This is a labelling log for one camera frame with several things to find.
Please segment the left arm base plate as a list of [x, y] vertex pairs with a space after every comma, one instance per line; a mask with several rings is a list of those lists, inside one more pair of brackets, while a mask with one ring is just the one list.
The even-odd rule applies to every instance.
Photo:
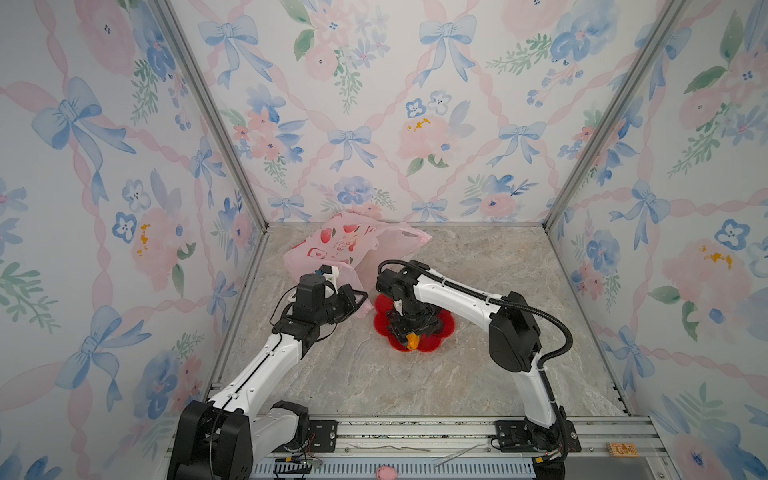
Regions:
[[310, 420], [306, 429], [304, 451], [334, 453], [337, 445], [339, 422], [337, 420]]

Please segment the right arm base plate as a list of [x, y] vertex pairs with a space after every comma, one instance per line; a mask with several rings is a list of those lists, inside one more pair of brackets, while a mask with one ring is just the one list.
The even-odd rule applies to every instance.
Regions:
[[579, 436], [571, 421], [565, 429], [558, 423], [541, 427], [528, 420], [497, 420], [494, 422], [495, 448], [504, 453], [537, 453], [554, 455], [566, 442], [568, 453], [582, 451]]

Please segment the pink plastic bag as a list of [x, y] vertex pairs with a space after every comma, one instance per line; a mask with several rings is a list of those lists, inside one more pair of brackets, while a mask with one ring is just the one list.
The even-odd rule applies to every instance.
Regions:
[[329, 265], [338, 274], [338, 285], [372, 292], [381, 262], [404, 259], [430, 240], [428, 233], [406, 223], [343, 212], [286, 252], [283, 261], [294, 279]]

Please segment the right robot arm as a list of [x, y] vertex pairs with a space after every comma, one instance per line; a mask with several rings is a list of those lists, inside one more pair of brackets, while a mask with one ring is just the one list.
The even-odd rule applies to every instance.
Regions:
[[567, 456], [566, 413], [545, 371], [548, 361], [573, 346], [573, 335], [561, 320], [530, 306], [517, 292], [487, 293], [418, 261], [383, 261], [376, 290], [376, 329], [395, 349], [437, 349], [452, 333], [456, 317], [485, 332], [491, 360], [513, 376], [524, 406], [522, 432], [516, 440], [498, 433], [498, 449]]

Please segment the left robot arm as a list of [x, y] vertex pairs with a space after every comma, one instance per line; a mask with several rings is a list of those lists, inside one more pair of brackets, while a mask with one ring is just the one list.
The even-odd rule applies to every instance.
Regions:
[[207, 400], [181, 413], [167, 476], [170, 479], [248, 479], [276, 450], [303, 453], [309, 445], [309, 411], [290, 401], [262, 409], [285, 375], [312, 346], [356, 314], [367, 292], [340, 284], [336, 268], [304, 274], [278, 300], [271, 334], [250, 363]]

